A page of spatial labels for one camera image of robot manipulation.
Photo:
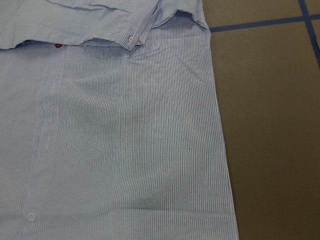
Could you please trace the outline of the blue striped button shirt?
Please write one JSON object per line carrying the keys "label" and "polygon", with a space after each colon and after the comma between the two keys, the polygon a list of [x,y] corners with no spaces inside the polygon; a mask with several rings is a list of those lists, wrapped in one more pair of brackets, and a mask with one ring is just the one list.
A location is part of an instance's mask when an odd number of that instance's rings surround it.
{"label": "blue striped button shirt", "polygon": [[3,240],[237,240],[200,0],[0,3]]}

